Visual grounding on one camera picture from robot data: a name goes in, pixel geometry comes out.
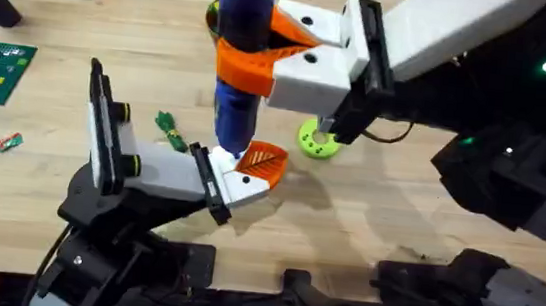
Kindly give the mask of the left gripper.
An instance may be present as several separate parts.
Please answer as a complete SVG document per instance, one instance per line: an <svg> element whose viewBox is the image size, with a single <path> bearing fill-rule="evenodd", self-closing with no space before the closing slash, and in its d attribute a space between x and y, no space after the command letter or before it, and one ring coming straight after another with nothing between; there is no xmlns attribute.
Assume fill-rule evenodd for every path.
<svg viewBox="0 0 546 306"><path fill-rule="evenodd" d="M76 230L122 241L200 210L225 225L232 208L262 199L271 189L267 177L281 178L286 169L288 152L265 141L253 140L237 158L221 147L210 153L193 143L184 154L140 141L126 109L122 102L88 103L89 160L57 210Z"/></svg>

